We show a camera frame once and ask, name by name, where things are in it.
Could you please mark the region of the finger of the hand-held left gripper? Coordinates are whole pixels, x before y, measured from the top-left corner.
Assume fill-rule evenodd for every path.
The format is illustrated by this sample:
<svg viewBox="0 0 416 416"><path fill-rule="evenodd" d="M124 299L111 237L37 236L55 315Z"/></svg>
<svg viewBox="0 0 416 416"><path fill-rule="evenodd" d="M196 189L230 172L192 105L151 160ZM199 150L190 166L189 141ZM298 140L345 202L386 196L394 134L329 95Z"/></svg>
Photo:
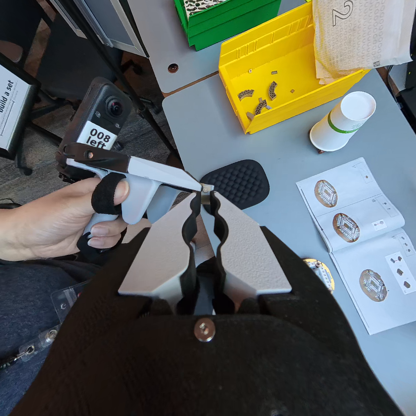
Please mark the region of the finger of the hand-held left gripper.
<svg viewBox="0 0 416 416"><path fill-rule="evenodd" d="M174 188L201 191L202 185L186 171L165 164L131 156L127 173L155 180Z"/></svg>

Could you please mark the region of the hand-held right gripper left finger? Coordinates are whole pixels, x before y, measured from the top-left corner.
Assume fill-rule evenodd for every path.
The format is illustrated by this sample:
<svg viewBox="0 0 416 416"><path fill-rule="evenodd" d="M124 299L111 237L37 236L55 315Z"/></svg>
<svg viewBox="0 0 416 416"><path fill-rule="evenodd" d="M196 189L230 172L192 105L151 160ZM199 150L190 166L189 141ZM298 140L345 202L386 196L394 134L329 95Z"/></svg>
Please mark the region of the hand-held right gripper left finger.
<svg viewBox="0 0 416 416"><path fill-rule="evenodd" d="M201 192L193 192L150 228L118 293L168 302L174 313L193 315L200 285L194 250Z"/></svg>

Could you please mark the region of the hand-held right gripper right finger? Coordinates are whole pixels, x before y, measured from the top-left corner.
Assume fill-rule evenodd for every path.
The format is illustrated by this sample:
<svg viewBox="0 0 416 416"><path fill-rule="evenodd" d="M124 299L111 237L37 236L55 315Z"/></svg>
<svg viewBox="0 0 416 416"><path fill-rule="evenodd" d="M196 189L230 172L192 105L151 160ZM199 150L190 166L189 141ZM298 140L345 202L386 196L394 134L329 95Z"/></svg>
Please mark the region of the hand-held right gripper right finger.
<svg viewBox="0 0 416 416"><path fill-rule="evenodd" d="M248 298L292 291L256 221L216 191L211 191L211 215L220 241L213 300L217 313L232 314Z"/></svg>

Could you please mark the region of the round lego build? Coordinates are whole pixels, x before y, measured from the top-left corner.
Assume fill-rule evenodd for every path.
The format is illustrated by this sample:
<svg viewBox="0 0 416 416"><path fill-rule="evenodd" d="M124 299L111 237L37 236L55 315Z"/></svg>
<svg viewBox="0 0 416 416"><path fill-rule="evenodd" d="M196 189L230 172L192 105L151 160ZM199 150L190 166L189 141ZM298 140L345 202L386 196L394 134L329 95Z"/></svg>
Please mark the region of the round lego build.
<svg viewBox="0 0 416 416"><path fill-rule="evenodd" d="M304 258L303 261L320 278L330 293L333 293L335 289L335 281L325 263L314 258Z"/></svg>

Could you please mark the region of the lego instruction booklet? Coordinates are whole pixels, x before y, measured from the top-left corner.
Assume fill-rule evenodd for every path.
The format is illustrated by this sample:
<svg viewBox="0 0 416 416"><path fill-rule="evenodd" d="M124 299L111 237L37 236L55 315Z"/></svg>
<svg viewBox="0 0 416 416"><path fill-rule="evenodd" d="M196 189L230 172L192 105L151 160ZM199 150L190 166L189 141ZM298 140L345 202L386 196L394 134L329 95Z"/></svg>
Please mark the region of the lego instruction booklet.
<svg viewBox="0 0 416 416"><path fill-rule="evenodd" d="M415 248L364 158L296 185L367 332L415 322Z"/></svg>

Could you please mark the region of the white paper lego bag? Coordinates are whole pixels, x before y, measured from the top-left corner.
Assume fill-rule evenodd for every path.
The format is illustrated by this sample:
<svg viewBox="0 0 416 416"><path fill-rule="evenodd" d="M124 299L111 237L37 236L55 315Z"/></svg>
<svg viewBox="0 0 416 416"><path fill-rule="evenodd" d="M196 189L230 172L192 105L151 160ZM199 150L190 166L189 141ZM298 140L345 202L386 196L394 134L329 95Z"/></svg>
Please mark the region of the white paper lego bag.
<svg viewBox="0 0 416 416"><path fill-rule="evenodd" d="M313 0L320 84L358 70L411 61L415 4L414 0Z"/></svg>

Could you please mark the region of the person's left hand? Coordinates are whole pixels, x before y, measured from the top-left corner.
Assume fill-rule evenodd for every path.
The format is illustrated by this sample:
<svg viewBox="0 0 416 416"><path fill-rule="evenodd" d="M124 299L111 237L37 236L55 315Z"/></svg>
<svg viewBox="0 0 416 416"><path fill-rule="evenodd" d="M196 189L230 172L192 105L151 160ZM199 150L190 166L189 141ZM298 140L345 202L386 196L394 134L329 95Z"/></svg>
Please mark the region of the person's left hand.
<svg viewBox="0 0 416 416"><path fill-rule="evenodd" d="M79 252L99 178L78 181L21 207L0 211L0 258L24 261Z"/></svg>

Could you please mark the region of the black textured pad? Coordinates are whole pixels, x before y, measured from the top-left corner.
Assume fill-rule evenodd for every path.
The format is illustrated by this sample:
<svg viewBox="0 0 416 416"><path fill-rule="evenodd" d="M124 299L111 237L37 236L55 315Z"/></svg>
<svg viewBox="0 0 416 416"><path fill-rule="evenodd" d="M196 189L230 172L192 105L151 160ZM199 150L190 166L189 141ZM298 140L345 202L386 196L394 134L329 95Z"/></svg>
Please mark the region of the black textured pad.
<svg viewBox="0 0 416 416"><path fill-rule="evenodd" d="M216 169L205 174L200 181L213 185L216 192L241 210L261 203L270 192L263 167L251 159Z"/></svg>

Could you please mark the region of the black framed sign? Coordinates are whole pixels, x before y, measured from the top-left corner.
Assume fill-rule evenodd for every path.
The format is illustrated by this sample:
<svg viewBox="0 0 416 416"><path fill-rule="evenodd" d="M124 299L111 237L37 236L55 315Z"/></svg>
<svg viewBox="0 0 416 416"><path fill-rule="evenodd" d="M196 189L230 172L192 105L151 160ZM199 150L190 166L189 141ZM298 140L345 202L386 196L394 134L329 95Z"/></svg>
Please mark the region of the black framed sign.
<svg viewBox="0 0 416 416"><path fill-rule="evenodd" d="M14 160L40 83L0 55L0 156Z"/></svg>

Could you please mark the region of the grey framed board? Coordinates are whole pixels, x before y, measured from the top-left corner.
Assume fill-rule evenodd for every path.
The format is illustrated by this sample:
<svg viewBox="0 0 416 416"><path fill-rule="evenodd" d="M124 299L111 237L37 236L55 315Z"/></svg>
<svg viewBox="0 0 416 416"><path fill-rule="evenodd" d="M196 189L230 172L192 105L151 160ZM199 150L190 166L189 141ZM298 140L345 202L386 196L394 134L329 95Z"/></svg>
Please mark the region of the grey framed board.
<svg viewBox="0 0 416 416"><path fill-rule="evenodd" d="M105 45L149 58L127 0L75 0Z"/></svg>

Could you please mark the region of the clear badge holder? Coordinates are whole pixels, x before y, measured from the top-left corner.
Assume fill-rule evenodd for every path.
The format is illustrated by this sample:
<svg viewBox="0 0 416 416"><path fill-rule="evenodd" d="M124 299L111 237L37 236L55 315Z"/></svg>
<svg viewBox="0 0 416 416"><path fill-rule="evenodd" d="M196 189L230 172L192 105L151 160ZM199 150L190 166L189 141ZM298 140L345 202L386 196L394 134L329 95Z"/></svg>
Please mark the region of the clear badge holder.
<svg viewBox="0 0 416 416"><path fill-rule="evenodd" d="M70 309L75 304L76 300L80 297L84 287L88 285L88 283L89 281L75 284L65 289L54 291L51 294L51 301L55 308L60 324L64 322Z"/></svg>

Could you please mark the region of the green plastic bin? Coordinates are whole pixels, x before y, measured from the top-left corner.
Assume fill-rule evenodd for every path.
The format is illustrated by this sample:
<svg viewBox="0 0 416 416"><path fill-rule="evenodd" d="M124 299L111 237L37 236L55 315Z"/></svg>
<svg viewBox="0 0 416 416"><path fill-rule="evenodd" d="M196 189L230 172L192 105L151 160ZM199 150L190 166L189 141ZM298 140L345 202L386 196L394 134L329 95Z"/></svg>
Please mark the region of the green plastic bin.
<svg viewBox="0 0 416 416"><path fill-rule="evenodd" d="M280 3L280 0L227 0L188 19L184 0L174 1L189 46L196 51L276 17Z"/></svg>

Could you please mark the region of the white paper cup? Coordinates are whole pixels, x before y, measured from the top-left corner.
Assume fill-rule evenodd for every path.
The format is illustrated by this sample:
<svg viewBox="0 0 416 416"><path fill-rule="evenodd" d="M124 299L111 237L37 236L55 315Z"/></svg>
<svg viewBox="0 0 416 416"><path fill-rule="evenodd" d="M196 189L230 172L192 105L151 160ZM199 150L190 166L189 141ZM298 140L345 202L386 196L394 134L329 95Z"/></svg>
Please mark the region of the white paper cup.
<svg viewBox="0 0 416 416"><path fill-rule="evenodd" d="M363 91L351 92L311 128L310 142L321 153L337 151L348 143L375 110L374 97Z"/></svg>

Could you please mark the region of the yellow plastic bin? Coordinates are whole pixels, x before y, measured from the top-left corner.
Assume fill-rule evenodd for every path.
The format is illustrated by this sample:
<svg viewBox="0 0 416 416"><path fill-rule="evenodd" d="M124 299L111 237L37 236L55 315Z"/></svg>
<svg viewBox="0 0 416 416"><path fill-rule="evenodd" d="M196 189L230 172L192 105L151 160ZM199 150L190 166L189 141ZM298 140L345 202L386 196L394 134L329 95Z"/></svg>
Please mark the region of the yellow plastic bin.
<svg viewBox="0 0 416 416"><path fill-rule="evenodd" d="M369 70L358 70L330 84L316 78L312 2L252 28L221 45L219 75L244 133L278 122L343 96ZM277 98L268 89L277 82ZM238 93L254 89L242 101ZM254 115L259 98L268 109Z"/></svg>

